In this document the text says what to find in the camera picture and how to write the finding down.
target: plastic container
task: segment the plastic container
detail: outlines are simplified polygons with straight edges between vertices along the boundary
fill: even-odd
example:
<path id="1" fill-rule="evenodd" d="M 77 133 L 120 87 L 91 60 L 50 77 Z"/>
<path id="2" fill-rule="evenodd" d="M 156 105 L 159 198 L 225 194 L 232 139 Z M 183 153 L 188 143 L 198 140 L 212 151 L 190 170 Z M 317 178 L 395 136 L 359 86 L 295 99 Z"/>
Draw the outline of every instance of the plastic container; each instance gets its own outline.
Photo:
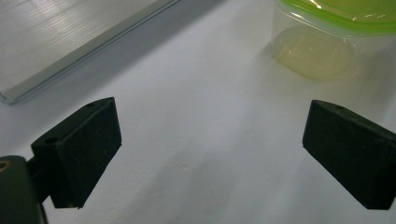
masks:
<path id="1" fill-rule="evenodd" d="M 353 76 L 395 39 L 395 0 L 275 0 L 274 56 L 305 77 Z"/>

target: transparent container body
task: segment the transparent container body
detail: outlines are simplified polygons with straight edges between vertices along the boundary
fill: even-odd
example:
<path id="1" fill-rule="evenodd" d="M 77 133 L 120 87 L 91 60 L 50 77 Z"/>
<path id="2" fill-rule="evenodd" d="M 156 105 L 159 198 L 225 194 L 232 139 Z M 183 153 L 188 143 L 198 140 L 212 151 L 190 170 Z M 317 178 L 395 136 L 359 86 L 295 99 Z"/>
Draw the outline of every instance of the transparent container body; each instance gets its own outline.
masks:
<path id="1" fill-rule="evenodd" d="M 313 79 L 347 78 L 374 67 L 375 55 L 395 35 L 366 35 L 293 11 L 276 1 L 272 30 L 274 57 Z"/>

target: brushed metal surface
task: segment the brushed metal surface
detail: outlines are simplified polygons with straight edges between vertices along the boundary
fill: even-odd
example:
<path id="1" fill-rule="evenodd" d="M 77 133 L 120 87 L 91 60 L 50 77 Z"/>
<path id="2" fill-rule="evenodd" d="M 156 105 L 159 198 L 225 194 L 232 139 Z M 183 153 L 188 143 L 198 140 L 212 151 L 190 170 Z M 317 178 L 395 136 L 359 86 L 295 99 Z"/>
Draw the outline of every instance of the brushed metal surface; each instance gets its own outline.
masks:
<path id="1" fill-rule="evenodd" d="M 0 94 L 15 101 L 175 0 L 1 0 Z"/>

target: green lid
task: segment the green lid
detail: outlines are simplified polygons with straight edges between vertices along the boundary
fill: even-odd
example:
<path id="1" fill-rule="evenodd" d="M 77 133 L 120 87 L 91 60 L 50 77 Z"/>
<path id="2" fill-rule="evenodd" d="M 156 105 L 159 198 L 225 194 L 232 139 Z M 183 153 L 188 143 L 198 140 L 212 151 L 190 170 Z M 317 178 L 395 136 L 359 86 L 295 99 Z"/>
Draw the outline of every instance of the green lid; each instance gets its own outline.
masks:
<path id="1" fill-rule="evenodd" d="M 396 33 L 396 0 L 281 0 L 325 21 L 362 33 Z"/>

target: white table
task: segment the white table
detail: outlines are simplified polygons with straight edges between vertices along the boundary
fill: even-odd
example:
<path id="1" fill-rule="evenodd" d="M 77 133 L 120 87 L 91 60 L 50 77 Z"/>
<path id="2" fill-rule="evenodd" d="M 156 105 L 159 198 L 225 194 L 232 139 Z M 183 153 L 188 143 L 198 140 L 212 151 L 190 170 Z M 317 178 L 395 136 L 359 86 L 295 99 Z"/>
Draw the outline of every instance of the white table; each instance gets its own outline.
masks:
<path id="1" fill-rule="evenodd" d="M 0 105 L 0 156 L 81 106 L 116 98 L 123 145 L 84 208 L 49 223 L 394 223 L 302 147 L 312 99 L 396 131 L 394 53 L 370 76 L 319 82 L 271 56 L 271 0 L 182 0 L 31 97 Z"/>

